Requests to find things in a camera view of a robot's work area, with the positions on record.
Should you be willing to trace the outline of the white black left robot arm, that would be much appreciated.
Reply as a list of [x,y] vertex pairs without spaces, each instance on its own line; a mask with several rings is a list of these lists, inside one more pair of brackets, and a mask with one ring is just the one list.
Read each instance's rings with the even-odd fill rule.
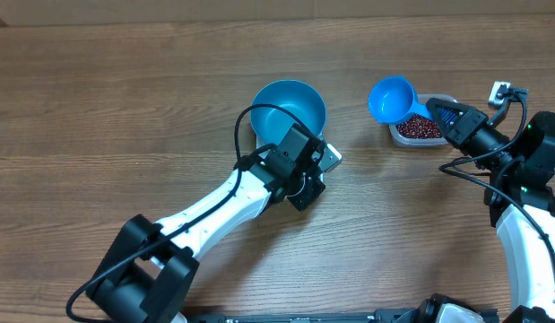
[[342,156],[298,124],[279,144],[238,158],[228,179],[187,209],[152,223],[138,214],[121,228],[87,284],[110,322],[183,322],[181,307],[204,255],[242,223],[283,199],[299,211],[324,191],[323,173]]

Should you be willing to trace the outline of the teal metal bowl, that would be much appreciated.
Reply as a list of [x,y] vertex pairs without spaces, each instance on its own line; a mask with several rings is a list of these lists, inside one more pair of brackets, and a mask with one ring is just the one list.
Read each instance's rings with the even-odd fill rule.
[[[279,80],[258,92],[253,105],[270,104],[289,111],[315,136],[323,134],[327,109],[319,92],[299,80]],[[279,144],[295,120],[278,109],[257,108],[250,112],[251,126],[262,144]]]

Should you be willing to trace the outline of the blue plastic measuring scoop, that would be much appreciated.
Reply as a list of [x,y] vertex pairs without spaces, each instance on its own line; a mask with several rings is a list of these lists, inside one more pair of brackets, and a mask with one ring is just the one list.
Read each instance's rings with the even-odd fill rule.
[[378,82],[368,99],[369,112],[380,124],[398,125],[413,115],[434,120],[411,83],[402,76],[390,76]]

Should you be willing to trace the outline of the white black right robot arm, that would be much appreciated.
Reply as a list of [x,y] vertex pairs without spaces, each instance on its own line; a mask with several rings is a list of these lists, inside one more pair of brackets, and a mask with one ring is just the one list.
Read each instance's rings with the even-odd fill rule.
[[461,157],[440,171],[484,187],[507,259],[516,322],[555,322],[555,113],[523,119],[513,138],[475,107],[431,98],[427,109]]

